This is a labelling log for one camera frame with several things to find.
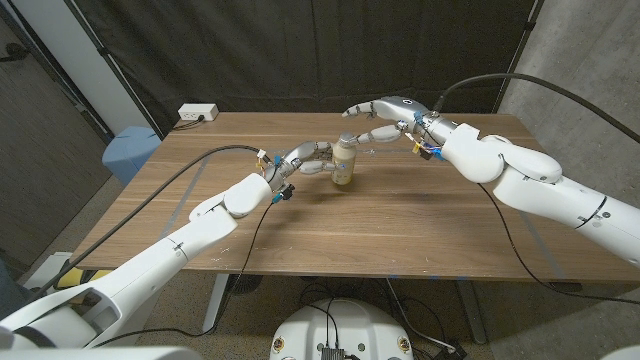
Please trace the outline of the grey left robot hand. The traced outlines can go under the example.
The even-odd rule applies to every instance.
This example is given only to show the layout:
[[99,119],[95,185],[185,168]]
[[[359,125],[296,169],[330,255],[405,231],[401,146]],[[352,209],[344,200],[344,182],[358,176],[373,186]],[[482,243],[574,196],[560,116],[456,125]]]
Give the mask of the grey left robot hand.
[[264,178],[272,191],[279,190],[284,186],[286,178],[295,171],[305,175],[333,171],[335,166],[331,164],[332,155],[331,142],[303,142],[283,157],[276,157],[266,168]]

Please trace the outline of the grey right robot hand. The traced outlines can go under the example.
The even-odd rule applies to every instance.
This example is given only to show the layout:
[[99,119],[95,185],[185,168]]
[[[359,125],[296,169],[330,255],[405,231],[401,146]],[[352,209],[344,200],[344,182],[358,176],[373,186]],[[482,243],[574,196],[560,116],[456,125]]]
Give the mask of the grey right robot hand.
[[417,134],[429,143],[442,146],[456,125],[441,115],[430,111],[419,102],[401,96],[386,96],[349,107],[343,117],[366,114],[392,121],[392,125],[379,127],[361,135],[340,135],[338,144],[352,147],[370,142],[389,143],[403,134]]

